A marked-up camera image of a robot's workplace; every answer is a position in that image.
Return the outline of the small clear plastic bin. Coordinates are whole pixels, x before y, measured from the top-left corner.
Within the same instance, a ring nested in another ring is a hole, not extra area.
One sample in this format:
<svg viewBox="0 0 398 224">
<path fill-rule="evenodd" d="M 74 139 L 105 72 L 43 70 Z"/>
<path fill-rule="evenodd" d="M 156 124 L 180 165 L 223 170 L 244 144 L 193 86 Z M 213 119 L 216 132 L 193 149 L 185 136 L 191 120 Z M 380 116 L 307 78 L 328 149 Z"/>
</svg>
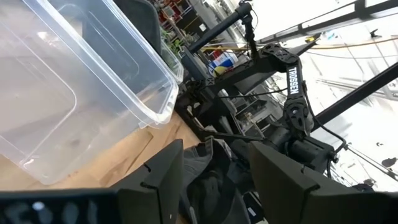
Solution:
<svg viewBox="0 0 398 224">
<path fill-rule="evenodd" d="M 167 44 L 161 40 L 161 57 L 173 72 L 174 79 L 178 84 L 183 82 L 184 68 L 178 57 L 172 52 Z"/>
</svg>

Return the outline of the black round pole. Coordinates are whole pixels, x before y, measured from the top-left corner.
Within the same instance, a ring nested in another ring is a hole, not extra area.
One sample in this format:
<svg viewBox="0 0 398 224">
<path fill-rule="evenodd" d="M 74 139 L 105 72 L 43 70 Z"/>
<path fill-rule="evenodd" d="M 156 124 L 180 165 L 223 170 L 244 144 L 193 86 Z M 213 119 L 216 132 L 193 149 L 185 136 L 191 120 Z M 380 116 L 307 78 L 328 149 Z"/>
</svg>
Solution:
<svg viewBox="0 0 398 224">
<path fill-rule="evenodd" d="M 235 9 L 235 11 L 228 16 L 226 19 L 221 21 L 219 24 L 210 29 L 202 37 L 200 37 L 196 42 L 189 46 L 189 51 L 192 53 L 197 52 L 202 47 L 204 47 L 209 41 L 213 40 L 215 37 L 220 35 L 222 32 L 227 30 L 231 25 L 233 25 L 238 20 L 244 19 L 247 15 L 250 15 L 252 7 L 249 3 L 242 3 Z"/>
</svg>

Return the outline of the dark grey cap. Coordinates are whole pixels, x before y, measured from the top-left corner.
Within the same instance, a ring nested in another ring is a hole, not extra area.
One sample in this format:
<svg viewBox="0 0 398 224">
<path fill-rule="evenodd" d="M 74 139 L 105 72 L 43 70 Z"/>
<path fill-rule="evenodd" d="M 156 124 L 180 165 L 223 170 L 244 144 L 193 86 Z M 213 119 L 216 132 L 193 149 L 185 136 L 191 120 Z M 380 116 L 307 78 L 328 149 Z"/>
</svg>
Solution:
<svg viewBox="0 0 398 224">
<path fill-rule="evenodd" d="M 222 140 L 183 151 L 179 213 L 188 224 L 251 224 L 243 194 L 252 190 L 249 164 Z"/>
</svg>

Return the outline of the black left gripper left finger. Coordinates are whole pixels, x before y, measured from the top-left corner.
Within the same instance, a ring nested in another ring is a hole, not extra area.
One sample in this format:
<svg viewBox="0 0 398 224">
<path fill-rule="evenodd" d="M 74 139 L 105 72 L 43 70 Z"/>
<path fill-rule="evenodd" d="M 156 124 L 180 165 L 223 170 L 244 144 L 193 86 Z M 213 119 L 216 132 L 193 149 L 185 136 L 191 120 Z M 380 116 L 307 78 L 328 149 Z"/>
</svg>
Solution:
<svg viewBox="0 0 398 224">
<path fill-rule="evenodd" d="M 122 224 L 176 224 L 183 182 L 183 141 L 176 139 L 111 186 Z"/>
</svg>

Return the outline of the blue and white box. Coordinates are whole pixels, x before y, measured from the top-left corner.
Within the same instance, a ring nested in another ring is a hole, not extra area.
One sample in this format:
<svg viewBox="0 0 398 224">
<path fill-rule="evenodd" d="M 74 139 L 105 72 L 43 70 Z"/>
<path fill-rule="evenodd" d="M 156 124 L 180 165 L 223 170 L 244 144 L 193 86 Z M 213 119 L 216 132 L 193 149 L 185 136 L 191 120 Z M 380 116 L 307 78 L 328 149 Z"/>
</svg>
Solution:
<svg viewBox="0 0 398 224">
<path fill-rule="evenodd" d="M 224 52 L 208 64 L 208 71 L 211 75 L 218 77 L 224 74 L 238 62 L 238 58 L 232 52 Z"/>
</svg>

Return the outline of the large clear plastic bin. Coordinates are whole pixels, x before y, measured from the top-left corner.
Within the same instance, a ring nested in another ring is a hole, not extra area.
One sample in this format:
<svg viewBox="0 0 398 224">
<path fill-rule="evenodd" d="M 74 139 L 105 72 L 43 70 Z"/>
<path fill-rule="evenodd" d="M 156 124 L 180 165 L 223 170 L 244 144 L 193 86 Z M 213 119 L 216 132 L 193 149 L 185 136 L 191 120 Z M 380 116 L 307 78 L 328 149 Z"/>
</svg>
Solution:
<svg viewBox="0 0 398 224">
<path fill-rule="evenodd" d="M 0 0 L 0 155 L 42 184 L 167 124 L 178 86 L 113 0 Z"/>
</svg>

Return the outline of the black frame beam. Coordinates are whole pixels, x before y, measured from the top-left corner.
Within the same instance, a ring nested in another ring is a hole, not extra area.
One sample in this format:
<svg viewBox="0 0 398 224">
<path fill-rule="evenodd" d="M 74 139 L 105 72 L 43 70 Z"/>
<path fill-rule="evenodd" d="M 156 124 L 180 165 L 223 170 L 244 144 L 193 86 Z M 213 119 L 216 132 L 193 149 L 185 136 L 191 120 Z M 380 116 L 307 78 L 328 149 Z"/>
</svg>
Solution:
<svg viewBox="0 0 398 224">
<path fill-rule="evenodd" d="M 257 42 L 259 44 L 284 42 L 395 14 L 398 14 L 398 0 L 355 0 Z"/>
<path fill-rule="evenodd" d="M 398 62 L 385 69 L 383 72 L 377 74 L 375 77 L 357 87 L 342 99 L 338 100 L 317 114 L 316 119 L 318 120 L 319 124 L 314 125 L 312 132 L 317 130 L 321 124 L 327 124 L 329 121 L 350 109 L 356 103 L 359 103 L 361 100 L 380 90 L 382 87 L 386 86 L 396 78 L 398 78 Z"/>
</svg>

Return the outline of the dark chair back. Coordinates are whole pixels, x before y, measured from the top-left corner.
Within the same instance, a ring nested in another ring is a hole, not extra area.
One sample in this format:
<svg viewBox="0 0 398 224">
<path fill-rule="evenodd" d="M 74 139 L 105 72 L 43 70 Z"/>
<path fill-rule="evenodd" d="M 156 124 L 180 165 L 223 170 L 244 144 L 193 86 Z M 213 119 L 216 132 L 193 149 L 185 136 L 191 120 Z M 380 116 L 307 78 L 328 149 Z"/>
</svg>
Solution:
<svg viewBox="0 0 398 224">
<path fill-rule="evenodd" d="M 136 29 L 161 53 L 161 33 L 156 8 L 148 0 L 113 0 Z"/>
</svg>

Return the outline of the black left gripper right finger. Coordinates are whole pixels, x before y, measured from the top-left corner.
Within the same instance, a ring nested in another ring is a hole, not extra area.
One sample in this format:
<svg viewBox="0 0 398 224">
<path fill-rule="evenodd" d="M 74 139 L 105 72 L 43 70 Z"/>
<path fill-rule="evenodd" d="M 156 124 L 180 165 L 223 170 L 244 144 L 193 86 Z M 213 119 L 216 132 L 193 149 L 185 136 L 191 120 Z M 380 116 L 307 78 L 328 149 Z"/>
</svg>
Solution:
<svg viewBox="0 0 398 224">
<path fill-rule="evenodd" d="M 361 192 L 257 141 L 252 179 L 269 224 L 398 224 L 398 192 Z"/>
</svg>

